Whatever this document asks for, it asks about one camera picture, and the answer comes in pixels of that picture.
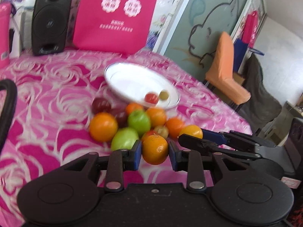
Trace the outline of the orange covered chair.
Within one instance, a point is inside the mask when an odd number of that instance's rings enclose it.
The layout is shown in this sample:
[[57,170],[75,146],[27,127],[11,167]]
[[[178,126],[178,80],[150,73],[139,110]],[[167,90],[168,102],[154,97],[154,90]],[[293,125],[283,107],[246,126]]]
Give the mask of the orange covered chair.
[[234,44],[230,35],[223,31],[219,37],[212,65],[205,79],[219,89],[236,105],[249,101],[251,94],[233,79]]

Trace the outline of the large orange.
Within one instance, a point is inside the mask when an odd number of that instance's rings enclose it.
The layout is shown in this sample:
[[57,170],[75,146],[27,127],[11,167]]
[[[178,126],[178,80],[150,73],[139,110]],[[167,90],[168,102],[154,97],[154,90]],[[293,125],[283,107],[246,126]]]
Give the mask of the large orange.
[[118,131],[118,123],[109,113],[96,114],[89,124],[90,136],[97,142],[110,142]]
[[142,145],[143,159],[150,165],[162,164],[169,155],[169,144],[160,135],[148,136]]

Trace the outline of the dark red apple left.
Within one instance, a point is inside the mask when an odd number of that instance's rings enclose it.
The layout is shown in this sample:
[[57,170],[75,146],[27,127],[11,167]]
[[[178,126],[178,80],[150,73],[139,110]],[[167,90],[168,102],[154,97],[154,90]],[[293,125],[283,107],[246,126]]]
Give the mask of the dark red apple left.
[[111,104],[110,102],[102,97],[96,97],[91,104],[91,111],[93,114],[98,114],[102,112],[110,112]]

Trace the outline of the white round plate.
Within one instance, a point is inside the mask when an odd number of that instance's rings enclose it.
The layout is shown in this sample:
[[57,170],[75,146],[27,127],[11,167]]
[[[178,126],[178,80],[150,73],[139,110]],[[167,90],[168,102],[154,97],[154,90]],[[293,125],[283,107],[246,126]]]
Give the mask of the white round plate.
[[[146,108],[157,107],[171,109],[178,105],[181,96],[177,88],[161,74],[132,63],[114,63],[104,71],[105,80],[114,94],[129,103],[138,103]],[[168,93],[168,99],[159,100],[156,104],[145,101],[149,93],[160,95]]]

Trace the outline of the pink tote bag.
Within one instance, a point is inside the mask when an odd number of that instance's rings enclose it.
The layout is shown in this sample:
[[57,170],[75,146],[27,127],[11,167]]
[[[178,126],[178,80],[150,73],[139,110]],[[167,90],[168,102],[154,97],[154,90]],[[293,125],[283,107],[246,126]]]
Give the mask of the pink tote bag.
[[80,0],[72,42],[80,50],[134,54],[145,47],[157,0]]

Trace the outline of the small red orange fruit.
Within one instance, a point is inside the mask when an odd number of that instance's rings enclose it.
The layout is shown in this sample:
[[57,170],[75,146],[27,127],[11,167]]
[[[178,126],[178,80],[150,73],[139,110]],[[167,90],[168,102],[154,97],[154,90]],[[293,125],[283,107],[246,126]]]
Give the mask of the small red orange fruit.
[[141,141],[144,142],[146,140],[147,137],[151,136],[151,135],[157,135],[158,133],[154,130],[150,130],[147,131],[146,133],[143,134],[143,136],[141,137]]

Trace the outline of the olive brown small fruit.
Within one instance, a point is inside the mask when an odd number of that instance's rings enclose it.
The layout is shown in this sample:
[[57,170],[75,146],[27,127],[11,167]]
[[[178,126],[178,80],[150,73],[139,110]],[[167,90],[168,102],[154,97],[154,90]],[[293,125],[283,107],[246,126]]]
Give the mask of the olive brown small fruit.
[[166,126],[156,126],[154,127],[154,131],[165,139],[169,136],[169,130]]

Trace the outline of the tangerine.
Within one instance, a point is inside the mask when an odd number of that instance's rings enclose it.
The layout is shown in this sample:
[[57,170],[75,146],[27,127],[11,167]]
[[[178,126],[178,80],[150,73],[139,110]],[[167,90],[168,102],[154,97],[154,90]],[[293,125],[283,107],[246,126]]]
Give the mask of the tangerine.
[[172,117],[166,121],[165,126],[169,131],[169,137],[171,139],[177,139],[185,123],[179,117]]
[[125,112],[129,115],[132,112],[136,111],[136,110],[143,110],[144,111],[144,107],[138,103],[129,103],[126,107],[125,107]]

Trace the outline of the black loudspeaker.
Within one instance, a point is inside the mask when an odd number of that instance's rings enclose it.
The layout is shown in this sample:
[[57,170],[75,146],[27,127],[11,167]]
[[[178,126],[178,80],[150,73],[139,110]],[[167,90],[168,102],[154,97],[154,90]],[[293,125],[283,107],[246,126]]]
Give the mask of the black loudspeaker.
[[72,0],[35,0],[31,25],[34,55],[63,52]]

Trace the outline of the green apple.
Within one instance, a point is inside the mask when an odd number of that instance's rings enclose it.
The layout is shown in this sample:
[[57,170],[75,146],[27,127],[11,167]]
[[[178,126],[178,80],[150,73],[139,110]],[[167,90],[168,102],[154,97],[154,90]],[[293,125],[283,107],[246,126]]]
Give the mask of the green apple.
[[128,116],[128,126],[135,129],[140,137],[152,128],[150,117],[143,110],[134,110]]
[[126,127],[119,129],[111,141],[111,150],[128,149],[131,150],[135,142],[139,139],[137,131],[133,128]]

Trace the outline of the orange middle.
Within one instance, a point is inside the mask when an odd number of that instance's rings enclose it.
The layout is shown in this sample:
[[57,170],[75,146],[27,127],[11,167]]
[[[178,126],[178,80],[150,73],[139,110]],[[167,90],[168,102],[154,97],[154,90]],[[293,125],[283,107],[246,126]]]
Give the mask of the orange middle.
[[163,126],[167,121],[167,116],[165,110],[160,108],[148,108],[145,112],[150,120],[151,127],[154,128],[156,126]]

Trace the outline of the green apple front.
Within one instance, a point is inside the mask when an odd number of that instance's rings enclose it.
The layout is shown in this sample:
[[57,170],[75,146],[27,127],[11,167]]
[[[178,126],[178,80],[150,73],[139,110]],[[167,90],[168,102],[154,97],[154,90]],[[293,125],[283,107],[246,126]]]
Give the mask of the green apple front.
[[135,142],[139,139],[137,131],[133,128],[126,127],[119,129],[111,141],[111,150],[128,149],[131,150]]

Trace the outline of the yellow orange far right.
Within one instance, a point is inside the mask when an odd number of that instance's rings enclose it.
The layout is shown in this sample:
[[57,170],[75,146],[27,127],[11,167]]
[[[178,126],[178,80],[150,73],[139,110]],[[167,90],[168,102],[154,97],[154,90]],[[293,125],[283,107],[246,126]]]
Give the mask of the yellow orange far right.
[[193,137],[196,137],[196,138],[199,138],[199,139],[203,138],[202,129],[199,126],[194,125],[194,124],[184,126],[181,129],[181,131],[179,133],[179,136],[183,135],[183,134],[190,135],[190,136],[193,136]]

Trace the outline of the dark red apple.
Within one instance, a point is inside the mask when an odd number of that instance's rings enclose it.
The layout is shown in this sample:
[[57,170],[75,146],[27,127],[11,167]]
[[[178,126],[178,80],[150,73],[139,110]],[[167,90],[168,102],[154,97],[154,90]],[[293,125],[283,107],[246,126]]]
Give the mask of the dark red apple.
[[124,108],[114,108],[110,111],[111,115],[115,118],[119,128],[127,126],[128,114]]
[[93,114],[98,114],[102,112],[110,112],[111,104],[110,102],[102,97],[96,97],[91,104],[91,111]]

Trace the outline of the dark red apple right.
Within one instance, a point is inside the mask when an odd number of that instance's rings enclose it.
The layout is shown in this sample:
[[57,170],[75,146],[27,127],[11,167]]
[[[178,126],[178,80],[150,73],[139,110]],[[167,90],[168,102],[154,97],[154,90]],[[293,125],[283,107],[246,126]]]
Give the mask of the dark red apple right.
[[128,114],[124,108],[114,108],[110,111],[111,115],[115,118],[119,128],[127,126]]

